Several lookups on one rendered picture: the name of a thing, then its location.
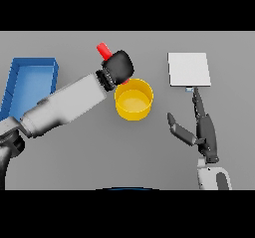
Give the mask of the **pale square measuring scale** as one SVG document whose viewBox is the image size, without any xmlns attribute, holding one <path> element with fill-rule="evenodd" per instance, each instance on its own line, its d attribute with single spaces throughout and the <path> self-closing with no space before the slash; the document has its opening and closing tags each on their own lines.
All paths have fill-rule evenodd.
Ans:
<svg viewBox="0 0 255 238">
<path fill-rule="evenodd" d="M 168 53 L 169 84 L 172 87 L 210 87 L 205 53 Z"/>
</svg>

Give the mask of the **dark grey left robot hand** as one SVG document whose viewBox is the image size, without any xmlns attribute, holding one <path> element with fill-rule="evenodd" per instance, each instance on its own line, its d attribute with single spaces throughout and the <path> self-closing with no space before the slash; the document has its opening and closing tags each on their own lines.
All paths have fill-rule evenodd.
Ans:
<svg viewBox="0 0 255 238">
<path fill-rule="evenodd" d="M 126 82 L 134 72 L 131 59 L 123 50 L 115 52 L 107 61 L 103 61 L 102 67 L 96 71 L 96 75 L 107 92 Z"/>
</svg>

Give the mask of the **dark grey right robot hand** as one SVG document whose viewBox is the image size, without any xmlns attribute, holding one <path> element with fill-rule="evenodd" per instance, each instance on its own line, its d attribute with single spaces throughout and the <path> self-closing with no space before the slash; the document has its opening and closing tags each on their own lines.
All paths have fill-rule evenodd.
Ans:
<svg viewBox="0 0 255 238">
<path fill-rule="evenodd" d="M 206 163 L 217 163 L 216 131 L 209 114 L 205 112 L 198 88 L 193 89 L 192 102 L 196 119 L 196 133 L 192 133 L 176 122 L 171 113 L 166 115 L 170 132 L 189 146 L 198 146 L 198 151 L 205 157 Z"/>
</svg>

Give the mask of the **red beaker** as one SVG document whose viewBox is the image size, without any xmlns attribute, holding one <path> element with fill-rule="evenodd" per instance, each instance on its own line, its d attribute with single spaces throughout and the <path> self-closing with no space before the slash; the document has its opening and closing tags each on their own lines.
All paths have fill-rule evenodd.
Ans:
<svg viewBox="0 0 255 238">
<path fill-rule="evenodd" d="M 133 74 L 133 66 L 125 51 L 120 50 L 113 54 L 105 43 L 99 43 L 97 50 L 104 59 L 103 69 L 110 75 L 116 86 L 129 80 Z"/>
</svg>

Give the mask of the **blue tray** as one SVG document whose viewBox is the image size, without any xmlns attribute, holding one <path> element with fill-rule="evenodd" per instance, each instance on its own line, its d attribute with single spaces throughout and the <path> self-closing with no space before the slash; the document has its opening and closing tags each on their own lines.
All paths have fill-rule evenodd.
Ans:
<svg viewBox="0 0 255 238">
<path fill-rule="evenodd" d="M 59 66 L 55 58 L 14 58 L 0 107 L 0 120 L 20 117 L 56 90 Z"/>
</svg>

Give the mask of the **yellow bowl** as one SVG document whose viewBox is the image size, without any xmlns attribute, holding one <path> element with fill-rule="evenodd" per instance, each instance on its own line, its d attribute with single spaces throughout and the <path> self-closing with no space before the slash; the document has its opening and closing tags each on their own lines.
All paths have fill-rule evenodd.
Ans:
<svg viewBox="0 0 255 238">
<path fill-rule="evenodd" d="M 130 121 L 147 117 L 153 102 L 153 90 L 142 79 L 130 79 L 126 84 L 117 86 L 114 98 L 119 116 Z"/>
</svg>

